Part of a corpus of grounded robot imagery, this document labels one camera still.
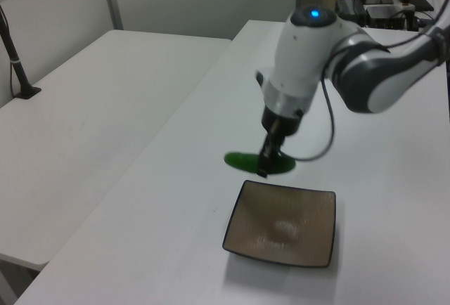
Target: green object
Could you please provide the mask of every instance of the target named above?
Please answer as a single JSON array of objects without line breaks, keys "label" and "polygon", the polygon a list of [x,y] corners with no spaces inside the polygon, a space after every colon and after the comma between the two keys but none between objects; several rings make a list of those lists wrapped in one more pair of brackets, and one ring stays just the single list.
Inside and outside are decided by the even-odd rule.
[{"label": "green object", "polygon": [[[258,154],[229,152],[224,160],[230,167],[256,174],[258,169]],[[295,160],[278,156],[268,174],[283,174],[295,168]]]}]

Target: white table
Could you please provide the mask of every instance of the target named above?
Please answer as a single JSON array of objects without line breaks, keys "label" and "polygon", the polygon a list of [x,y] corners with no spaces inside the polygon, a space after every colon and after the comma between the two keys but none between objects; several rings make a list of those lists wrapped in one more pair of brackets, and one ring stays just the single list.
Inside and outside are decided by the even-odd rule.
[{"label": "white table", "polygon": [[[337,134],[321,160],[267,180],[224,164],[229,151],[262,146],[254,73],[273,63],[282,26],[243,28],[17,305],[449,303],[444,67],[379,115],[348,111],[328,86]],[[385,43],[410,37],[369,32]],[[318,91],[285,150],[313,154],[328,133]],[[336,192],[329,268],[287,268],[221,248],[246,179]]]},{"label": "white table", "polygon": [[0,110],[0,259],[41,270],[230,41],[111,31]]}]

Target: cable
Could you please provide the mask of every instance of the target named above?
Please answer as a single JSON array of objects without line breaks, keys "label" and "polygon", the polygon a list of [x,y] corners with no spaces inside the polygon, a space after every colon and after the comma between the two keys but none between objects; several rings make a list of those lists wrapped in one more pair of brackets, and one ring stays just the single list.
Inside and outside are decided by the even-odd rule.
[{"label": "cable", "polygon": [[327,92],[326,86],[325,86],[325,73],[326,73],[326,70],[328,69],[328,66],[333,61],[333,59],[336,58],[337,55],[345,52],[346,50],[350,49],[351,47],[352,46],[344,47],[344,48],[340,49],[339,51],[334,52],[333,54],[331,54],[331,56],[327,59],[327,61],[325,62],[325,65],[322,68],[322,73],[321,73],[322,90],[323,90],[323,96],[325,96],[326,105],[328,106],[328,112],[330,114],[330,122],[331,122],[331,135],[330,135],[330,138],[328,140],[328,144],[326,145],[326,147],[320,153],[318,153],[315,156],[311,156],[311,157],[293,157],[293,156],[285,154],[281,150],[278,150],[278,154],[280,154],[281,156],[287,157],[288,159],[291,159],[291,160],[294,160],[294,161],[298,161],[298,162],[310,162],[310,161],[314,161],[314,160],[320,159],[326,153],[328,153],[328,151],[330,150],[330,148],[331,148],[331,146],[333,144],[333,141],[335,139],[335,117],[334,117],[334,114],[333,114],[333,108],[331,107],[330,98],[328,97],[328,92]]},{"label": "cable", "polygon": [[[4,13],[3,8],[1,7],[1,5],[0,5],[0,14],[1,14],[1,19],[5,22],[5,24],[6,24],[6,29],[8,30],[8,33],[9,33],[9,23],[8,23],[8,19],[6,18],[6,15],[5,15],[5,13]],[[11,61],[9,62],[9,89],[10,89],[10,91],[11,91],[11,96],[12,96],[13,98],[15,98],[15,95],[14,95],[14,93],[13,93],[13,64],[12,64]]]},{"label": "cable", "polygon": [[424,21],[424,18],[419,18],[417,16],[414,16],[414,19],[417,20],[418,22],[421,22],[423,27],[426,27],[428,24]]},{"label": "cable", "polygon": [[15,98],[14,92],[13,92],[13,64],[9,63],[9,90],[11,91],[11,96]]},{"label": "cable", "polygon": [[[437,21],[441,18],[441,16],[442,16],[442,14],[444,13],[445,8],[447,7],[447,4],[449,3],[449,1],[450,1],[450,0],[444,0],[444,3],[442,4],[442,7],[441,7],[441,9],[439,10],[439,13],[437,14],[437,16],[436,16],[436,18],[435,18],[435,23],[437,23]],[[417,34],[416,36],[411,37],[410,39],[407,39],[407,40],[402,41],[402,42],[400,42],[400,43],[396,43],[396,44],[393,44],[393,45],[384,45],[383,47],[384,47],[384,48],[394,48],[394,47],[398,47],[398,46],[401,46],[401,45],[404,45],[404,44],[407,44],[407,43],[411,43],[412,41],[416,40],[418,37],[421,37],[421,36],[423,36],[423,35],[424,35],[424,34],[421,32],[421,33]]]},{"label": "cable", "polygon": [[423,11],[416,11],[416,12],[422,13],[423,15],[426,15],[427,17],[429,17],[429,19],[431,19],[433,21],[433,24],[436,23],[436,20],[431,15],[429,15],[428,13],[423,12]]}]

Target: square plate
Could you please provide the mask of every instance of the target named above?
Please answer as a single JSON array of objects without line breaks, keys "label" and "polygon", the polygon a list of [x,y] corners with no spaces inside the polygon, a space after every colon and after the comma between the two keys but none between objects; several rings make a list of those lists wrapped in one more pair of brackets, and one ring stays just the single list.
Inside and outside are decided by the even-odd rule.
[{"label": "square plate", "polygon": [[330,264],[336,194],[244,182],[222,247],[244,257],[288,266]]}]

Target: table surface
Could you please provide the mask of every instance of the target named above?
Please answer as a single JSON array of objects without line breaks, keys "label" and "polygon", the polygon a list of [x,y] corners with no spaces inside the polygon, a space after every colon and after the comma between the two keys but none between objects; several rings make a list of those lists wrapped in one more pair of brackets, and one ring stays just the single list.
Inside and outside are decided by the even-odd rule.
[{"label": "table surface", "polygon": [[[449,303],[443,66],[379,115],[350,112],[328,86],[335,143],[325,157],[289,174],[264,180],[224,163],[227,152],[262,146],[264,104],[254,74],[273,64],[282,27],[250,21],[243,28],[17,305]],[[368,32],[382,43],[410,37]],[[284,150],[312,155],[329,132],[318,91]],[[221,248],[247,179],[335,191],[328,268],[277,266]]]},{"label": "table surface", "polygon": [[50,261],[230,44],[111,31],[0,110],[0,259]]}]

